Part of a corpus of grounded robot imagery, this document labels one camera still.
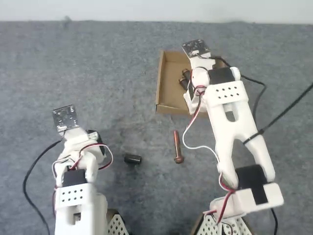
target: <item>screw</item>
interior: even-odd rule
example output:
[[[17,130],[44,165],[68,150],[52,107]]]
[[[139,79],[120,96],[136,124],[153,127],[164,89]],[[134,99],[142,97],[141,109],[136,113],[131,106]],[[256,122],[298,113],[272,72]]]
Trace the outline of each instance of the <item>screw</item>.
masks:
[[[184,157],[181,155],[179,135],[178,135],[177,130],[174,131],[174,144],[175,144],[175,151],[176,151],[176,157],[174,158],[174,161],[177,164],[183,163]]]

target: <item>black cable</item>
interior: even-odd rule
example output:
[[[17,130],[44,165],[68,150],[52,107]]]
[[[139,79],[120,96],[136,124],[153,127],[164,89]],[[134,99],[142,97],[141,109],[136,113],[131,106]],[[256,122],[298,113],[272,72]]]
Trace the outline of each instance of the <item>black cable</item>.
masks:
[[[228,67],[232,67],[226,60],[224,60],[221,56],[210,56],[210,57],[202,57],[201,55],[198,55],[199,58],[201,59],[212,59],[212,60],[221,60],[224,64],[226,64],[226,66]],[[254,105],[253,105],[253,108],[252,108],[252,116],[253,116],[253,119],[254,121],[256,122],[256,110],[258,108],[258,105],[259,105],[259,101],[261,99],[261,96],[263,95],[263,93],[265,92],[265,90],[267,89],[267,86],[265,83],[263,82],[260,82],[258,80],[255,80],[253,78],[250,78],[250,77],[247,77],[243,74],[241,74],[241,77],[243,77],[244,79],[250,81],[250,82],[254,82],[254,83],[257,83],[259,85],[262,85],[263,86],[263,89],[261,90],[261,92],[258,94],[258,96],[256,97],[255,99],[255,102],[254,102]]]
[[[313,88],[313,83],[306,88],[306,90],[293,102],[291,103],[284,111],[282,111],[276,118],[273,119],[268,125],[260,129],[257,133],[250,136],[246,139],[243,144],[248,143],[250,140],[254,139],[258,135],[262,135],[267,129],[269,129],[275,122],[277,122],[282,116],[284,116],[290,109],[292,109],[299,101]]]
[[[32,202],[32,200],[30,200],[29,196],[28,196],[28,193],[26,191],[26,184],[27,184],[27,179],[30,175],[30,173],[32,172],[32,170],[34,169],[35,165],[37,164],[37,162],[40,160],[40,158],[47,152],[49,151],[50,149],[52,149],[54,146],[56,146],[58,143],[60,143],[62,141],[59,140],[59,141],[56,141],[55,143],[53,143],[52,145],[50,145],[48,148],[46,148],[37,158],[36,160],[33,162],[33,164],[30,166],[29,170],[27,171],[26,175],[25,175],[25,178],[24,178],[24,181],[23,181],[23,193],[24,193],[24,196],[26,198],[26,200],[28,201],[28,203],[31,205],[31,207],[36,211],[36,213],[39,215],[40,219],[42,220],[43,224],[45,225],[46,229],[47,229],[47,233],[48,235],[50,235],[50,230],[49,230],[49,226],[48,226],[48,223],[47,221],[45,220],[43,214],[40,212],[40,210],[37,208],[37,206]]]
[[[273,217],[274,217],[274,220],[275,220],[275,229],[274,229],[274,235],[277,235],[277,231],[278,231],[278,220],[277,220],[277,216],[276,216],[276,213],[274,211],[273,208],[270,209],[272,211],[272,214],[273,214]]]

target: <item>white robotic arm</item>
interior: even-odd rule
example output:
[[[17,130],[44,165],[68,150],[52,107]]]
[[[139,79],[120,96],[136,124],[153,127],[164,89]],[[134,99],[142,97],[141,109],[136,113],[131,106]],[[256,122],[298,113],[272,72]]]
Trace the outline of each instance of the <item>white robotic arm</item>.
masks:
[[[279,186],[273,183],[275,171],[263,136],[246,144],[255,159],[255,165],[235,169],[232,149],[235,139],[244,142],[257,133],[248,105],[248,96],[236,67],[216,69],[215,60],[203,40],[182,45],[190,59],[191,78],[183,95],[190,114],[208,112],[215,137],[218,171],[232,188],[228,203],[225,197],[215,199],[210,210],[223,218],[280,206],[284,203]],[[235,120],[228,120],[232,112]]]
[[[73,105],[53,110],[53,117],[66,140],[63,152],[52,165],[56,180],[55,235],[128,235],[120,215],[112,215],[114,220],[107,221],[107,200],[94,185],[98,170],[113,162],[112,152],[96,131],[78,126]],[[99,166],[106,157],[104,147],[112,158]]]

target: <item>open cardboard tray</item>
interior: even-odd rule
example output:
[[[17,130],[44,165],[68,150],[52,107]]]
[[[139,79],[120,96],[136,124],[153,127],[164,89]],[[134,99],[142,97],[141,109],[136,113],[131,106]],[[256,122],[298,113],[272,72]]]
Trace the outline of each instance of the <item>open cardboard tray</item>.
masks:
[[[224,66],[220,61],[216,64],[216,68]],[[183,69],[191,69],[185,53],[161,51],[156,90],[157,113],[189,115],[188,107],[182,96],[186,91],[178,82],[182,77]],[[207,113],[200,113],[199,116],[207,117]]]

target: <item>wire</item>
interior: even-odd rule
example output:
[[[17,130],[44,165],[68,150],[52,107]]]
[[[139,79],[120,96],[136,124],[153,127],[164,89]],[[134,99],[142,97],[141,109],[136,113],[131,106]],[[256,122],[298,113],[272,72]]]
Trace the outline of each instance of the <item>wire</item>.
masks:
[[[309,85],[306,90],[293,102],[291,103],[284,111],[282,111],[276,118],[273,119],[268,125],[260,129],[257,133],[250,136],[246,139],[243,144],[247,144],[250,140],[254,139],[258,135],[262,135],[267,129],[269,129],[275,122],[277,122],[280,118],[282,118],[290,109],[292,109],[299,101],[313,88],[313,83]]]
[[[77,165],[79,164],[80,160],[83,158],[84,155],[82,155],[82,152],[85,150],[85,149],[88,149],[88,148],[92,148],[92,147],[96,147],[96,146],[103,146],[103,147],[106,147],[108,149],[108,151],[110,152],[111,154],[111,161],[104,165],[104,166],[101,166],[99,169],[105,169],[107,167],[109,167],[112,163],[113,163],[113,153],[111,152],[110,148],[103,144],[103,143],[92,143],[92,144],[88,144],[86,145],[85,147],[83,147],[81,150],[79,150],[79,157],[78,157],[78,160],[73,164],[73,166],[70,168],[70,170],[74,170]]]
[[[196,118],[197,118],[197,116],[198,116],[198,114],[199,114],[199,112],[200,112],[201,98],[202,98],[202,95],[203,95],[203,94],[204,94],[204,92],[202,92],[202,93],[199,94],[200,97],[199,97],[198,106],[197,106],[197,108],[196,108],[196,110],[195,110],[195,113],[194,113],[193,117],[191,118],[189,124],[187,125],[186,129],[184,130],[184,132],[183,132],[183,134],[182,134],[182,142],[183,142],[183,144],[185,145],[185,147],[188,148],[188,149],[206,148],[206,149],[210,150],[210,151],[214,154],[214,156],[215,156],[217,162],[219,163],[219,162],[220,162],[219,157],[217,156],[216,152],[215,152],[212,148],[210,148],[209,146],[201,145],[201,146],[197,146],[197,147],[189,147],[189,146],[186,144],[186,142],[185,142],[185,135],[186,135],[187,131],[189,130],[189,128],[191,127],[191,125],[192,125],[192,124],[194,123],[194,121],[196,120]]]
[[[231,230],[231,234],[230,235],[233,235],[233,228],[230,224],[226,223],[226,222],[222,222],[222,224],[226,224],[228,227],[230,227],[230,230]]]
[[[106,147],[108,149],[108,151],[110,152],[111,160],[109,161],[109,163],[105,164],[104,166],[99,167],[98,170],[102,170],[102,169],[108,168],[113,163],[113,153],[111,152],[110,148],[107,145],[104,144],[103,146]]]
[[[221,60],[224,64],[226,64],[226,66],[228,67],[232,67],[225,59],[223,59],[221,56],[210,56],[210,57],[202,57],[202,56],[198,56],[199,58],[201,59],[212,59],[212,60]],[[258,80],[255,80],[253,78],[250,78],[250,77],[247,77],[243,74],[241,74],[241,77],[243,77],[244,79],[250,81],[250,82],[254,82],[254,83],[257,83],[259,85],[262,85],[263,86],[263,89],[261,90],[261,92],[258,94],[258,96],[255,98],[255,102],[253,104],[253,108],[252,108],[252,116],[253,116],[253,119],[254,121],[256,122],[256,111],[257,111],[257,107],[259,105],[259,102],[260,102],[260,99],[261,99],[261,96],[264,94],[264,92],[266,91],[267,89],[267,85],[261,81],[258,81]]]
[[[219,219],[217,220],[217,224],[220,223],[220,221],[222,220],[223,218],[223,215],[224,215],[224,212],[225,212],[225,209],[226,209],[226,205],[227,205],[227,202],[230,198],[230,196],[234,193],[235,191],[229,191],[226,196],[225,196],[225,199],[224,199],[224,203],[223,203],[223,207],[222,207],[222,210],[221,210],[221,213],[220,213],[220,216],[219,216]]]
[[[278,219],[277,219],[277,216],[276,216],[276,213],[275,213],[274,209],[271,208],[270,210],[272,211],[272,214],[273,214],[273,217],[274,217],[274,220],[275,220],[274,235],[277,235],[277,231],[278,231]]]
[[[29,170],[27,171],[26,175],[25,175],[25,178],[24,178],[24,181],[23,181],[23,193],[24,193],[24,196],[27,200],[27,202],[31,205],[31,207],[36,211],[36,213],[39,215],[41,221],[43,222],[43,224],[45,225],[46,227],[46,230],[47,230],[47,234],[50,235],[50,230],[49,230],[49,226],[48,226],[48,223],[47,221],[45,220],[43,214],[40,212],[40,210],[37,208],[37,206],[32,202],[32,200],[29,198],[28,196],[28,193],[26,191],[26,184],[27,184],[27,180],[28,180],[28,177],[30,175],[30,173],[32,172],[32,170],[34,169],[35,165],[37,164],[37,162],[40,160],[40,158],[46,153],[48,152],[50,149],[52,149],[54,146],[56,146],[58,143],[60,143],[62,141],[59,140],[59,141],[56,141],[55,143],[53,143],[52,145],[50,145],[48,148],[46,148],[37,158],[36,160],[33,162],[33,164],[30,166]]]
[[[56,171],[55,171],[55,165],[57,164],[57,163],[65,163],[65,162],[67,162],[68,160],[71,160],[73,163],[75,163],[75,161],[72,159],[72,158],[70,158],[70,156],[71,155],[67,155],[66,157],[64,157],[64,158],[62,158],[62,159],[58,159],[58,160],[56,160],[54,163],[52,163],[52,174],[53,174],[53,177],[54,177],[54,179],[56,179],[57,178],[57,174],[56,174]]]

